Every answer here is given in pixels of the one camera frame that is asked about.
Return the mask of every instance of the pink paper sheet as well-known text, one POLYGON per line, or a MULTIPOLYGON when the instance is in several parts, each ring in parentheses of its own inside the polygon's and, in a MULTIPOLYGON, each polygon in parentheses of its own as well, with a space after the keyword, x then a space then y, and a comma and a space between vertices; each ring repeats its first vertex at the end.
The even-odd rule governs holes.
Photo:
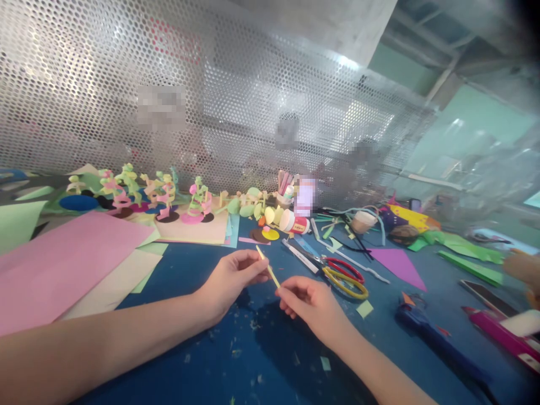
POLYGON ((153 231, 91 211, 0 256, 0 336, 53 322, 153 231))
POLYGON ((409 260, 407 254, 401 249, 370 249, 371 255, 384 267, 394 273, 401 280, 410 285, 427 291, 423 280, 409 260))

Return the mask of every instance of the metal mesh panel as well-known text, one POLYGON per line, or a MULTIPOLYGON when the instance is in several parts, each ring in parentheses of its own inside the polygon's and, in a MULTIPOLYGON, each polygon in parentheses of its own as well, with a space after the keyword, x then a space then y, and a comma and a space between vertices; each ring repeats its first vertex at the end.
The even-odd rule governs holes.
POLYGON ((435 116, 410 91, 228 2, 4 0, 0 23, 7 167, 175 166, 182 187, 197 174, 229 192, 275 190, 281 168, 319 178, 325 205, 360 205, 382 196, 435 116), (139 126, 139 86, 182 87, 185 129, 139 126))

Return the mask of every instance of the hand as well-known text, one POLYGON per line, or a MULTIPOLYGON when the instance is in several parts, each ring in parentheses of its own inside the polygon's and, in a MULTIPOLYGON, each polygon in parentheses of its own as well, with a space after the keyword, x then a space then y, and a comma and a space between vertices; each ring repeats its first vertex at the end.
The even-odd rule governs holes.
POLYGON ((237 250, 224 256, 214 271, 195 292, 207 305, 210 319, 218 323, 238 298, 244 287, 268 281, 268 259, 261 260, 255 250, 237 250))
POLYGON ((308 277, 294 276, 276 290, 280 308, 292 319, 302 318, 327 347, 335 351, 340 339, 356 332, 336 301, 330 286, 308 277))

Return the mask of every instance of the yellow-handled scissors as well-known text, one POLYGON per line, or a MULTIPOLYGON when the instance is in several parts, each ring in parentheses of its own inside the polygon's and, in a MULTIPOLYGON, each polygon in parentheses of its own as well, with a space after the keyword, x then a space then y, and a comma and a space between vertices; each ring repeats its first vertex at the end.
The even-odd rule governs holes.
POLYGON ((285 239, 283 239, 282 241, 283 244, 287 246, 289 250, 296 257, 298 257, 302 261, 302 263, 304 263, 313 273, 317 274, 319 269, 322 270, 325 276, 345 294, 356 299, 366 299, 369 296, 369 292, 362 284, 364 282, 364 278, 354 267, 352 267, 348 263, 345 263, 335 258, 320 258, 318 256, 312 255, 311 253, 305 251, 300 247, 296 248, 294 246, 291 246, 291 244, 285 239), (358 290, 360 290, 361 294, 349 290, 338 279, 343 280, 350 285, 353 285, 358 290))

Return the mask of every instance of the purple paper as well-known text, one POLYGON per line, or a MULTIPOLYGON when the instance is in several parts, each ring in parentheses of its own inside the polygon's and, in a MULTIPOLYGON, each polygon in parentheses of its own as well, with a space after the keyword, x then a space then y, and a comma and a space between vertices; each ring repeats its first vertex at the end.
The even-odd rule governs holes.
POLYGON ((410 285, 427 291, 423 280, 409 260, 407 254, 401 249, 370 249, 371 255, 384 267, 394 273, 398 278, 410 285))

